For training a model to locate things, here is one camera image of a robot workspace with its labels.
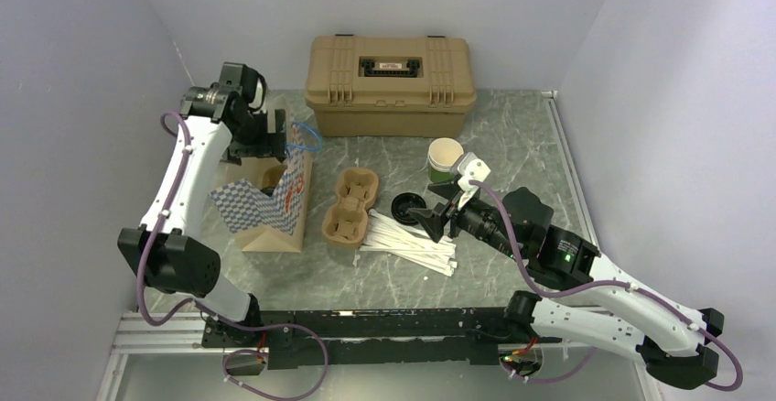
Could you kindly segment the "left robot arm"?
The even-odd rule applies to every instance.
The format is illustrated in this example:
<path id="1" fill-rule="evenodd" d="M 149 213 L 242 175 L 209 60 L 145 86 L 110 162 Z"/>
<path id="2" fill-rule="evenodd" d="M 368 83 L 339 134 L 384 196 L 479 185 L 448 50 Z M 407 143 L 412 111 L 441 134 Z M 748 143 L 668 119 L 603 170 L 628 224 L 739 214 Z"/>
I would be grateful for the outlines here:
<path id="1" fill-rule="evenodd" d="M 180 307 L 195 304 L 227 325 L 227 334 L 241 346 L 262 336 L 257 298 L 223 275 L 221 255 L 200 242 L 199 235 L 210 179 L 222 160 L 286 158 L 286 118 L 263 110 L 266 90 L 259 71 L 226 62 L 218 80 L 189 88 L 179 110 L 160 117 L 173 119 L 178 127 L 164 179 L 141 222 L 123 228 L 117 239 L 136 276 L 138 310 L 151 326 L 161 326 L 169 317 L 151 316 L 145 301 L 149 287 L 181 296 Z"/>

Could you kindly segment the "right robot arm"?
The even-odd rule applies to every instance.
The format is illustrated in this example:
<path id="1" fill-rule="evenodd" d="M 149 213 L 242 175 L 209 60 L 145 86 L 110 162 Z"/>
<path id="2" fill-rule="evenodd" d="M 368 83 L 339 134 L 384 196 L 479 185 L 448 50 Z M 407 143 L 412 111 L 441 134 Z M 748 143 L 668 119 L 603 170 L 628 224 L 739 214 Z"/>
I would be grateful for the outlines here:
<path id="1" fill-rule="evenodd" d="M 429 188 L 445 202 L 405 213 L 432 241 L 465 232 L 517 264 L 528 290 L 514 292 L 504 310 L 510 338 L 579 341 L 641 363 L 674 388 L 725 388 L 714 381 L 724 350 L 721 312 L 685 307 L 643 285 L 591 242 L 553 225 L 553 209 L 525 187 L 463 206 L 456 182 Z"/>

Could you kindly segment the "paper bag with blue handles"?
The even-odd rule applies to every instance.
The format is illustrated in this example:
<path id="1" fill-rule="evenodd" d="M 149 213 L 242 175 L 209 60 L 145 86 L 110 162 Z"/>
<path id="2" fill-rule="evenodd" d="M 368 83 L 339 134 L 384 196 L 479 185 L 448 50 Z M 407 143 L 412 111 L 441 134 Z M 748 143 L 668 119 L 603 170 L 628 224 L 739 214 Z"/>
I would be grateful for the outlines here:
<path id="1" fill-rule="evenodd" d="M 298 98 L 277 93 L 270 97 L 268 107 L 286 110 L 286 160 L 250 157 L 243 158 L 241 165 L 221 163 L 210 199 L 243 253 L 299 253 L 313 160 L 322 140 L 306 123 L 308 112 Z M 260 191 L 261 179 L 275 165 L 286 165 L 286 172 L 269 197 Z"/>

